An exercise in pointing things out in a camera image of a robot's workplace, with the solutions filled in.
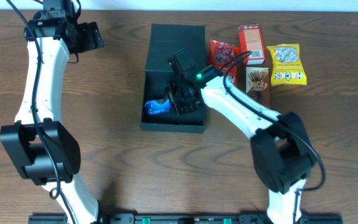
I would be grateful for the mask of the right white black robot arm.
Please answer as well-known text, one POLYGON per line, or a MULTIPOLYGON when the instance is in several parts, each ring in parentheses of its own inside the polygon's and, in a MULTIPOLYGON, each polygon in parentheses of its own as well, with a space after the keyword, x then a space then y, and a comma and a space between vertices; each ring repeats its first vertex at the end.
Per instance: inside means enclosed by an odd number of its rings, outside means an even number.
POLYGON ((320 156, 313 149, 300 117, 280 114, 251 99, 213 65, 202 67, 187 49, 173 54, 168 63, 175 79, 166 93, 177 115, 212 108, 250 140, 254 169, 269 190, 267 216, 272 223, 298 223, 300 199, 306 180, 320 156))

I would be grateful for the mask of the red Hacks candy bag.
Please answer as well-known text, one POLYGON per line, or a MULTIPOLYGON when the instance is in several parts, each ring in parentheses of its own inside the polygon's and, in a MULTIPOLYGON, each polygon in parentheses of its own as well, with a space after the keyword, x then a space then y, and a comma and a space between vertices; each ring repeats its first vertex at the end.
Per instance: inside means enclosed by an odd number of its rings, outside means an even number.
POLYGON ((216 40, 211 40, 209 42, 209 46, 209 64, 215 66, 218 69, 225 65, 225 67, 221 70, 223 74, 225 74, 230 66, 234 63, 232 60, 241 52, 240 47, 224 42, 218 42, 216 40))

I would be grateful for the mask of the black gift box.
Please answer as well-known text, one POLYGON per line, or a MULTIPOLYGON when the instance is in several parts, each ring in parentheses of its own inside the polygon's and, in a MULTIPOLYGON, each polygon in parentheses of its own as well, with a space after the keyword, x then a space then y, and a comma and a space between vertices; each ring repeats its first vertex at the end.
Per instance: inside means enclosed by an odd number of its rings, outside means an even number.
MULTIPOLYGON (((205 68, 207 63, 205 26, 152 24, 149 51, 147 54, 142 104, 165 98, 168 83, 176 78, 168 59, 181 49, 187 49, 186 59, 193 59, 205 68)), ((177 115, 172 112, 149 114, 142 108, 140 128, 143 131, 178 133, 203 133, 205 131, 204 105, 200 109, 177 115)))

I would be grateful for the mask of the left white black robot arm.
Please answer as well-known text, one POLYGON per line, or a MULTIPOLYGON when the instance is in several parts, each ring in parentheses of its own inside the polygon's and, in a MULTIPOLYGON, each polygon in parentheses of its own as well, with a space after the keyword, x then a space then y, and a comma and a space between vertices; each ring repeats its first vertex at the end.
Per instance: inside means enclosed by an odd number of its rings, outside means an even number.
POLYGON ((78 0, 43 0, 42 6, 24 22, 29 54, 24 96, 14 123, 1 127, 0 140, 19 175, 60 204, 65 223, 108 223, 80 175, 80 147, 61 111, 70 57, 104 43, 95 22, 78 22, 78 0))

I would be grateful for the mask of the blue Oreo cookie pack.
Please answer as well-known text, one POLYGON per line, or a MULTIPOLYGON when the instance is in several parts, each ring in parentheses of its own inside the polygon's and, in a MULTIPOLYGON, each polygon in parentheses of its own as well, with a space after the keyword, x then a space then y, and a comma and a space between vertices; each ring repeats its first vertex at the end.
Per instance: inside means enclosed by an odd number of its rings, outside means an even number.
POLYGON ((147 113, 150 115, 168 113, 171 109, 170 101, 168 98, 163 98, 159 100, 149 100, 144 105, 147 113))

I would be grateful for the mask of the yellow Hacks candy bag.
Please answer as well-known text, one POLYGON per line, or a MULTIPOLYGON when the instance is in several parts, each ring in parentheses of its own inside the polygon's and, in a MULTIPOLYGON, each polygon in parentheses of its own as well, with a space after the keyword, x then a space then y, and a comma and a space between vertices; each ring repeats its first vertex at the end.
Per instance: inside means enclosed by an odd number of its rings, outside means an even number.
POLYGON ((307 85, 307 76, 300 60, 299 44, 268 46, 272 57, 270 83, 276 85, 307 85))

